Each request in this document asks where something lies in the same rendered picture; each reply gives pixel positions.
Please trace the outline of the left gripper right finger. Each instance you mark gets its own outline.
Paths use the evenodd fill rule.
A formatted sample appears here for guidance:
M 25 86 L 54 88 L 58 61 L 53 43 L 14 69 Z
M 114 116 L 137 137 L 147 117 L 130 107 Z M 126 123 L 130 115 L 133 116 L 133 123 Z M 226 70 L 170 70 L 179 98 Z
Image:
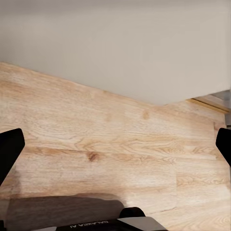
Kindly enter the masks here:
M 217 134 L 216 146 L 231 167 L 231 130 L 220 128 Z

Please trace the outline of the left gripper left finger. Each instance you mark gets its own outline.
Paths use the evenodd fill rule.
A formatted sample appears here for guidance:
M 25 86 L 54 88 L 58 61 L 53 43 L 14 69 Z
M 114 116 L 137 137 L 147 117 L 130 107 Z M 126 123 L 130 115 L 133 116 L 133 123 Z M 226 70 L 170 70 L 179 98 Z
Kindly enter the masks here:
M 20 128 L 0 133 L 0 186 L 25 146 Z

